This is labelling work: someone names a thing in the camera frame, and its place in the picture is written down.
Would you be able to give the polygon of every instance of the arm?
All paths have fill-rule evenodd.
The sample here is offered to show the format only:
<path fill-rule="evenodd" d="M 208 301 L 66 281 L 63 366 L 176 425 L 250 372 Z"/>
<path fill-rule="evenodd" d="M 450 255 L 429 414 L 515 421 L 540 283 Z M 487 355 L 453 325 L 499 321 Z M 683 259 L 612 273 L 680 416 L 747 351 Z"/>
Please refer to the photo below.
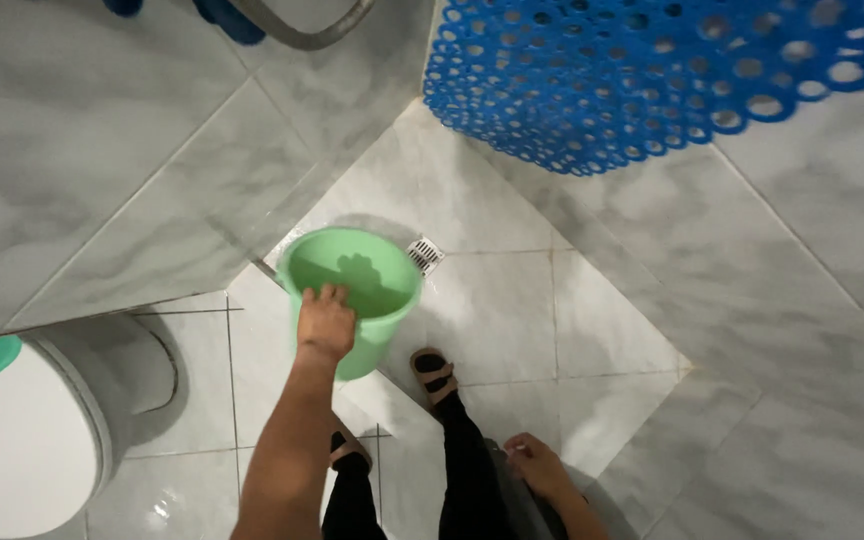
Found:
<path fill-rule="evenodd" d="M 609 539 L 605 525 L 572 485 L 552 448 L 530 433 L 520 433 L 506 441 L 505 451 L 511 470 L 558 513 L 569 540 Z"/>
<path fill-rule="evenodd" d="M 255 445 L 239 521 L 231 540 L 311 539 L 319 531 L 332 432 L 335 368 L 353 348 L 355 313 L 348 289 L 305 289 L 298 312 L 295 361 L 282 396 Z"/>

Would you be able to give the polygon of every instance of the metal drain grate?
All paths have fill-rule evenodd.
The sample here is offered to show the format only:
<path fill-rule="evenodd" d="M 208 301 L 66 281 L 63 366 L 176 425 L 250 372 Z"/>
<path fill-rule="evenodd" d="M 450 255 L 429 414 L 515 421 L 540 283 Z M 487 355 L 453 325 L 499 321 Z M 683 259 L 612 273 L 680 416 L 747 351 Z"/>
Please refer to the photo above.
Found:
<path fill-rule="evenodd" d="M 446 257 L 446 254 L 425 236 L 409 244 L 405 253 L 409 254 L 409 259 L 418 267 L 423 278 L 427 278 Z"/>

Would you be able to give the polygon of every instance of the toilet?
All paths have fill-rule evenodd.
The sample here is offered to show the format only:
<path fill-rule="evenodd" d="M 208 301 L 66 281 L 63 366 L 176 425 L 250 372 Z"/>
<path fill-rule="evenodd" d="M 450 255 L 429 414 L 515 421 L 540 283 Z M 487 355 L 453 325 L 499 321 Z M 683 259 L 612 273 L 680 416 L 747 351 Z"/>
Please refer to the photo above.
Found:
<path fill-rule="evenodd" d="M 161 338 L 124 314 L 0 340 L 0 538 L 24 538 L 102 491 L 135 419 L 168 405 L 178 378 Z"/>

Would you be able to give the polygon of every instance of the sandal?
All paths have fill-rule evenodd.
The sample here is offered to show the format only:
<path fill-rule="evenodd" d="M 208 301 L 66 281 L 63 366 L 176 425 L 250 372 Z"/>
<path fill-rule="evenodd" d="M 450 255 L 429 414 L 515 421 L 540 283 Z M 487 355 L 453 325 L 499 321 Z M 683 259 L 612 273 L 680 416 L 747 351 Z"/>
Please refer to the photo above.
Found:
<path fill-rule="evenodd" d="M 359 440 L 355 438 L 353 433 L 349 431 L 349 428 L 346 427 L 344 423 L 342 423 L 342 420 L 340 420 L 338 415 L 336 415 L 334 412 L 332 413 L 332 421 L 334 422 L 332 440 L 335 441 L 336 436 L 340 436 L 342 437 L 342 442 L 339 444 L 338 448 L 333 449 L 332 452 L 328 455 L 329 467 L 331 467 L 334 471 L 336 461 L 342 460 L 342 458 L 348 456 L 349 454 L 358 453 L 366 459 L 366 462 L 368 463 L 368 470 L 372 471 L 372 456 L 369 455 L 366 447 L 362 446 L 362 443 L 360 443 Z"/>
<path fill-rule="evenodd" d="M 424 371 L 416 365 L 418 359 L 423 359 L 421 367 Z M 412 366 L 412 373 L 415 374 L 415 379 L 425 392 L 432 411 L 435 411 L 435 406 L 442 399 L 459 389 L 459 381 L 452 374 L 455 364 L 446 362 L 446 358 L 438 349 L 426 347 L 416 350 L 409 359 L 409 365 Z"/>

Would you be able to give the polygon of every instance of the white tile floor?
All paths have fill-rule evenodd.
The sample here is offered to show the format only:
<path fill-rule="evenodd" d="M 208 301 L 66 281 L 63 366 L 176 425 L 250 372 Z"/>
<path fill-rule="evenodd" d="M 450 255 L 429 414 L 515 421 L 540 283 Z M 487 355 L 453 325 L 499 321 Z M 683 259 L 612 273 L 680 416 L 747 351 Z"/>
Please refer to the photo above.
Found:
<path fill-rule="evenodd" d="M 495 169 L 418 102 L 290 239 L 327 224 L 368 228 L 403 246 L 423 233 L 446 251 L 380 371 L 421 399 L 408 356 L 439 347 L 455 362 L 462 400 L 486 436 L 501 442 L 532 432 L 560 452 L 582 487 L 690 367 Z M 137 315 L 171 335 L 185 364 L 184 408 L 144 419 L 141 444 L 129 450 L 112 484 L 83 517 L 50 538 L 228 537 L 252 448 L 292 360 L 289 307 L 275 290 L 278 300 L 262 306 L 264 318 L 237 309 L 222 291 Z M 384 434 L 342 394 L 333 408 L 367 436 L 373 496 L 390 538 L 435 538 L 446 487 L 442 449 Z"/>

